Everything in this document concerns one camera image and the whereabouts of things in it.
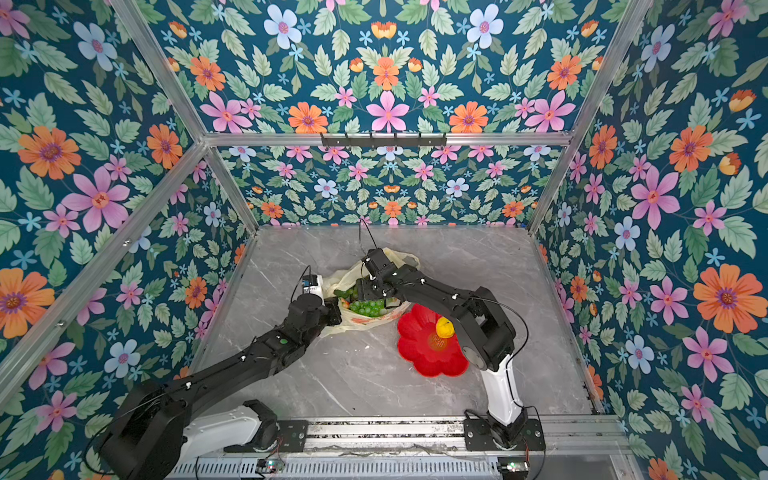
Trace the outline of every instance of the plastic bag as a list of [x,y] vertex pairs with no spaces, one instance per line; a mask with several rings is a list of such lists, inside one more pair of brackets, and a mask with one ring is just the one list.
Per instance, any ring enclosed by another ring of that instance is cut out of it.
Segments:
[[[384,254],[389,258],[398,268],[404,264],[414,266],[416,268],[421,267],[419,258],[410,253],[395,252],[389,248],[383,248]],[[330,276],[323,277],[323,297],[329,298],[334,296],[334,290],[347,290],[355,285],[355,282],[359,278],[369,276],[368,269],[362,266],[362,261],[358,261],[352,265],[349,270],[337,270]],[[367,330],[374,326],[383,325],[384,323],[392,322],[399,319],[403,313],[407,312],[410,308],[410,302],[403,302],[397,306],[394,310],[390,310],[386,315],[382,316],[365,316],[359,313],[354,313],[352,310],[346,308],[343,302],[339,301],[339,310],[341,310],[341,323],[335,326],[327,326],[320,333],[320,338],[324,336],[333,335],[334,333],[341,333],[347,330]]]

